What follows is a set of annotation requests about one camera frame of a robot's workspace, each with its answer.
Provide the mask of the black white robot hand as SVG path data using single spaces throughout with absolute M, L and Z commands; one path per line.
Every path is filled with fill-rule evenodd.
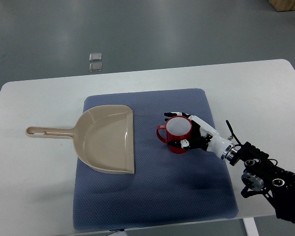
M 230 140 L 222 138 L 215 128 L 199 117 L 184 112 L 169 112 L 165 113 L 164 116 L 166 117 L 165 122 L 174 116 L 183 116 L 191 121 L 191 137 L 180 142 L 183 149 L 201 148 L 204 151 L 213 152 L 222 160 L 232 159 L 235 145 Z

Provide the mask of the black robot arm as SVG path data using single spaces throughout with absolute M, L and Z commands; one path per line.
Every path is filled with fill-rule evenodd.
M 242 144 L 233 132 L 229 139 L 235 139 L 235 145 L 227 155 L 229 163 L 234 166 L 238 161 L 244 164 L 241 180 L 245 187 L 241 191 L 244 198 L 263 195 L 275 209 L 278 219 L 295 223 L 295 173 L 278 166 L 278 161 L 254 145 Z

